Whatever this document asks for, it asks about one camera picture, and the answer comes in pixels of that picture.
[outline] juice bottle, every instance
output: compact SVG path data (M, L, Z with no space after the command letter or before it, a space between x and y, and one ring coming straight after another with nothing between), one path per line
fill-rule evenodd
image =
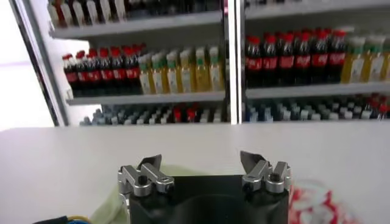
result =
M205 49L203 47L196 50L196 87L198 92L210 90L210 75L205 62Z
M168 62L168 83L171 93L179 93L179 85L177 78L179 77L176 70L176 58L175 53L171 52L166 56L166 61Z
M372 37L372 45L369 53L366 54L363 65L363 75L361 82L377 82L380 80L380 73L383 67L384 57L383 42L385 38L382 36Z
M224 78L222 75L222 66L218 60L218 47L211 47L209 54L211 88L213 91L222 91L224 90Z
M342 68L341 83L360 82L364 65L363 47L365 41L364 37L353 37L350 39L348 54Z
M385 62L383 63L380 80L390 81L390 37L387 37L384 44Z
M180 64L182 65L180 75L182 78L183 93L196 92L196 78L193 66L190 65L189 50L184 50L180 53Z

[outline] white shelf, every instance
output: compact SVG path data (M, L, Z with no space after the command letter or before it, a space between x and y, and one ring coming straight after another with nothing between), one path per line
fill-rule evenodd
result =
M207 93L181 93L157 95L128 95L128 96L101 96L101 97L72 97L68 91L66 103L68 105L119 105L145 103L180 103L180 102L215 102L225 99L225 91Z
M52 29L49 34L60 39L85 39L100 35L140 32L154 29L167 29L183 26L198 26L221 22L222 12L203 12L158 18L134 19L120 23L107 23L94 26Z
M390 82L247 89L248 99L390 93Z
M321 12L390 6L389 0L303 0L284 4L259 5L246 9L246 19L304 15Z

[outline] cola bottle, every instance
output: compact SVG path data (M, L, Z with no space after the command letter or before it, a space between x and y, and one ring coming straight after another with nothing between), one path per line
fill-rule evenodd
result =
M100 70L103 79L104 94L112 95L116 92L112 61L108 56L108 49L100 49Z
M245 51L246 85L248 88L259 87L263 83L263 79L260 74L262 67L260 38L247 37L247 46Z
M344 37L346 33L337 30L333 34L333 38L329 47L329 62L327 68L328 82L339 83L341 80L341 71L346 58L346 42Z
M310 83L310 34L303 33L300 43L296 48L294 62L295 78L297 85L306 85Z
M321 31L316 39L311 50L311 82L324 83L327 79L325 70L328 62L327 34Z
M275 86L278 84L277 77L277 53L276 53L276 37L270 35L267 37L263 46L263 86Z
M117 47L111 48L112 55L112 70L114 73L116 94L129 93L129 88L126 85L126 70L124 68L121 51Z
M295 84L295 76L293 71L294 66L294 49L293 49L293 39L294 36L290 33L286 34L284 37L284 43L280 50L279 55L279 76L280 83L282 85L291 86Z

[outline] white table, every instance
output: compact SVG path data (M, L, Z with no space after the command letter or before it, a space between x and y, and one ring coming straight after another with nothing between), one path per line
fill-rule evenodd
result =
M0 223L91 215L119 166L163 163L243 173L239 151L287 161L294 178L324 182L365 223L390 220L390 122L22 128L0 133Z

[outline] bottle label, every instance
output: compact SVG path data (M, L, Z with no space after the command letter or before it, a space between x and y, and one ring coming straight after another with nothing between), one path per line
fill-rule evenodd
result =
M163 81L161 73L153 73L154 86L156 87L157 94L163 94Z
M311 58L311 65L315 67L324 67L327 64L328 55L327 54L314 54Z
M142 90L144 94L150 94L151 93L151 84L149 83L149 77L147 74L141 74L140 75L140 82L142 86Z
M104 80L112 80L114 78L114 73L111 70L103 70L102 78Z
M310 55L297 56L295 60L296 68L309 68L310 66Z
M350 82L360 82L361 71L363 70L364 59L355 59L351 65Z
M214 91L220 91L221 89L221 82L220 82L220 75L219 75L219 68L211 68L210 69L210 75L211 75L211 85Z
M278 62L278 58L263 58L263 68L270 70L275 69Z
M330 65L343 65L346 59L346 53L332 53L329 55Z
M74 13L76 14L77 22L79 22L79 26L85 25L84 12L81 7L81 4L77 1L73 3Z
M292 68L294 65L294 56L280 57L279 67L281 68Z
M65 75L69 83L77 81L77 74L75 72L67 73Z
M169 89L171 90L171 93L178 93L176 72L174 71L168 72L168 82L169 82Z
M245 65L249 70L259 71L261 70L261 66L263 61L261 58L245 58Z
M124 69L115 69L114 70L114 78L118 80L122 80L126 78L126 71Z
M87 72L78 72L77 76L79 76L80 82L87 82L89 79L88 73Z
M190 70L182 71L182 84L183 84L183 93L191 92L191 73Z
M99 81L101 79L101 75L100 75L99 71L89 72L88 76L89 76L89 79L93 82Z
M383 61L383 57L377 57L372 60L370 68L371 82L377 82L380 80L380 71L382 70Z
M73 18L72 18L72 14L71 14L71 10L69 8L69 5L64 3L64 4L61 4L60 7L61 7L63 17L65 19L66 25L72 26L73 25Z
M99 24L98 11L96 11L95 2L93 0L88 0L87 7L88 12L90 13L92 25Z

